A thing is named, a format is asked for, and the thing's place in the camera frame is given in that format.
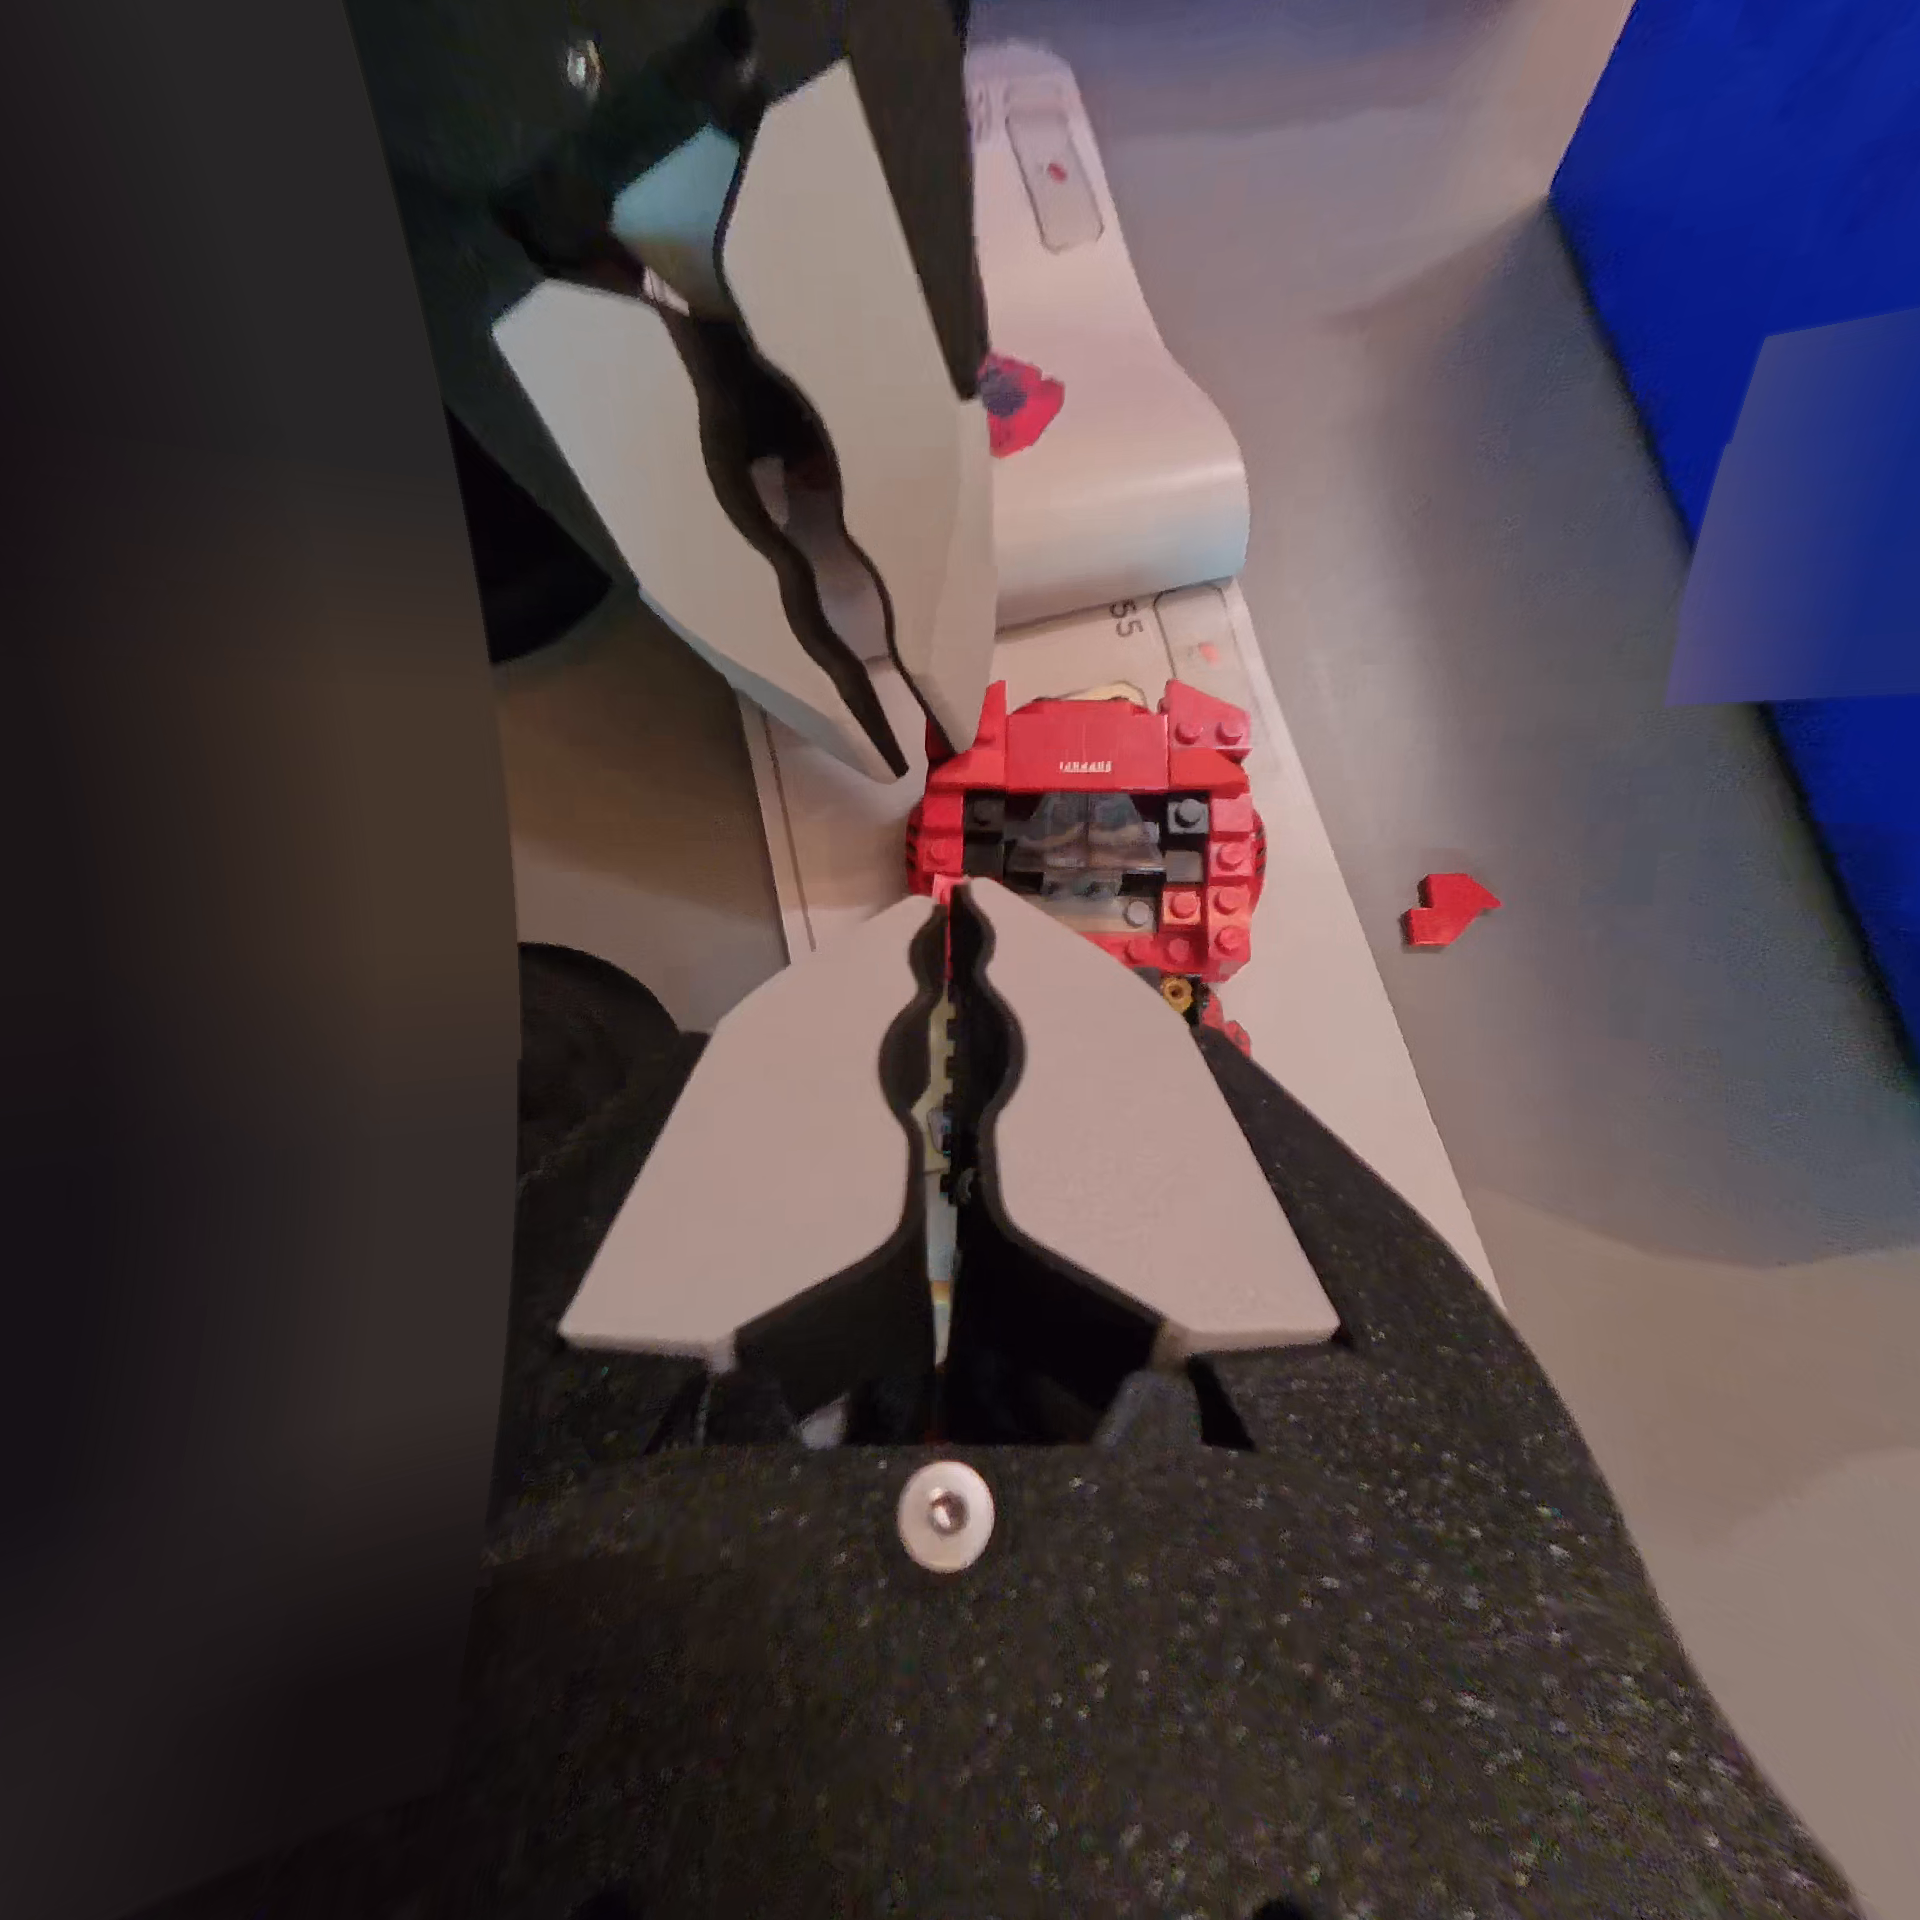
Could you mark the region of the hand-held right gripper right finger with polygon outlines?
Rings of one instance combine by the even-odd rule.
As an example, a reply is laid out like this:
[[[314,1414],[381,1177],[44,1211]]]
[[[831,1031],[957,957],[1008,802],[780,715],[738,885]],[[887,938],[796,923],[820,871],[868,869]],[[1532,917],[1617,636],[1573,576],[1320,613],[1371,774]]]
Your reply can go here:
[[[1341,1329],[1183,1016],[996,881],[950,900],[950,1380],[1094,1420],[1126,1380]]]

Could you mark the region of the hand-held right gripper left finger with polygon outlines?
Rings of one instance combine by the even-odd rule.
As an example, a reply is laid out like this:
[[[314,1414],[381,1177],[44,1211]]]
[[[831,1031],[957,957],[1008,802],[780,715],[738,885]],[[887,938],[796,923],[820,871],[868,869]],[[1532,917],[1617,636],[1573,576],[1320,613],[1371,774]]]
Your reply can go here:
[[[937,1365],[915,1124],[946,917],[909,896],[736,1006],[558,1322],[566,1343],[758,1373],[809,1416]]]

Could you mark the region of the red lego car body section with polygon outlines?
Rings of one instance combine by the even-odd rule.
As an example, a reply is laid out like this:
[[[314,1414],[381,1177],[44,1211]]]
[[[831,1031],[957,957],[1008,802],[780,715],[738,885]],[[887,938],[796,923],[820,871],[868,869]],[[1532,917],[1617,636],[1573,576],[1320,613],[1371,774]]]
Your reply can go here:
[[[993,878],[1136,972],[1223,986],[1267,881],[1252,749],[1252,715],[1180,680],[1156,704],[989,685],[972,745],[932,752],[907,888]]]

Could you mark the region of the blue plastic bin with divider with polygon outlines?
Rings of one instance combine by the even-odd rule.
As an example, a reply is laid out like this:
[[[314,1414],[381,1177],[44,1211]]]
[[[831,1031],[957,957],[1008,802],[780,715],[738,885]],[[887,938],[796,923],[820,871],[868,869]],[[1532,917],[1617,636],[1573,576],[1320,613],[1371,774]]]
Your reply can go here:
[[[1669,704],[1757,704],[1919,1036],[1919,4],[1644,3],[1550,187],[1692,542]]]

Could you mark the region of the angled red lego piece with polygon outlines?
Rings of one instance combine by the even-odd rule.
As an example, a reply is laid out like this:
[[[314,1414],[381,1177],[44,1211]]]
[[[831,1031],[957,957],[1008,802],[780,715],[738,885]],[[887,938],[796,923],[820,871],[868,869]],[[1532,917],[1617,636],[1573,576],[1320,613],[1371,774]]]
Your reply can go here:
[[[1500,896],[1471,874],[1428,874],[1419,878],[1415,904],[1403,917],[1403,937],[1410,951],[1443,951],[1467,934],[1471,927],[1500,910]]]

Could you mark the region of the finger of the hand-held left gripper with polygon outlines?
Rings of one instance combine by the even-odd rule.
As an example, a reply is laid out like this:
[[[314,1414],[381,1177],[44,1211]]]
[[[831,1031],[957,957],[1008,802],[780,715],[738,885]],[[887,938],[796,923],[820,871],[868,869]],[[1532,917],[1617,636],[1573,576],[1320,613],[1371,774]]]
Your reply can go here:
[[[717,284],[835,459],[901,681],[970,745],[999,613],[989,422],[951,381],[848,58],[758,119],[717,225]]]
[[[777,562],[780,535],[745,532],[716,483],[672,320],[641,298],[546,280],[493,340],[660,622],[818,749],[898,781],[887,717],[865,717],[803,646],[799,555]]]

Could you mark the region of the white instruction booklet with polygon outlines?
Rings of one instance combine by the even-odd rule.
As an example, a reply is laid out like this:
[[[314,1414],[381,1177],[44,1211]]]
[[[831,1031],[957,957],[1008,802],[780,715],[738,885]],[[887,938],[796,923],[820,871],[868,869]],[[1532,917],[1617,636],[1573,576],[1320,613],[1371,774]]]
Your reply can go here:
[[[1171,357],[1126,250],[1065,61],[995,46],[967,61],[975,242],[1010,373],[1065,398],[1034,446],[995,459],[999,635],[1014,698],[1188,681],[1254,719],[1247,763],[1268,836],[1254,957],[1228,1012],[1254,1064],[1415,1211],[1491,1269],[1332,850],[1237,571],[1252,496],[1237,435]],[[868,781],[772,717],[745,717],[790,966],[909,898],[904,831],[923,756]]]

